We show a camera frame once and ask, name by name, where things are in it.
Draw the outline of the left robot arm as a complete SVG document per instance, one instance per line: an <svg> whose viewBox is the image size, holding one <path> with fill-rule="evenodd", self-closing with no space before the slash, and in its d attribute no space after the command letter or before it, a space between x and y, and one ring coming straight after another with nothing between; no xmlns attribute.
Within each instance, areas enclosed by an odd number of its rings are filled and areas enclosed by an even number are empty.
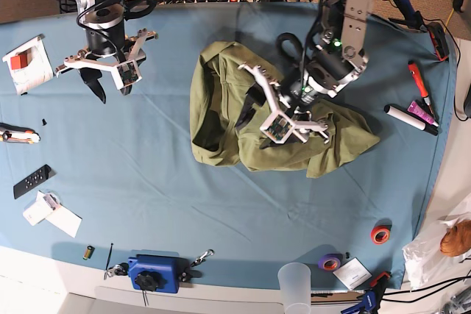
<svg viewBox="0 0 471 314"><path fill-rule="evenodd" d="M243 129L255 115L255 107L267 105L269 116L260 126L266 145L299 140L308 141L312 133L330 141L328 125L316 120L311 108L320 96L335 97L365 71L366 20L370 0L319 0L316 19L304 41L285 32L275 42L279 54L299 71L279 82L259 65L241 64L239 69L253 75L244 105L235 124Z"/></svg>

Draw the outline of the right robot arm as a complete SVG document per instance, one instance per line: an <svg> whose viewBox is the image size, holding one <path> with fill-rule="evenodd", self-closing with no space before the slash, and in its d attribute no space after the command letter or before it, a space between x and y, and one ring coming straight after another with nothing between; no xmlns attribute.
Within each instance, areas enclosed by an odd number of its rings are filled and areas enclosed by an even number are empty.
<svg viewBox="0 0 471 314"><path fill-rule="evenodd" d="M140 29L125 34L125 22L150 14L157 0L75 0L77 25L85 31L87 46L66 57L55 69L57 75L76 70L82 81L102 103L106 94L99 83L103 72L113 78L117 90L126 96L142 80L140 64L146 60L145 42L158 39L154 31Z"/></svg>

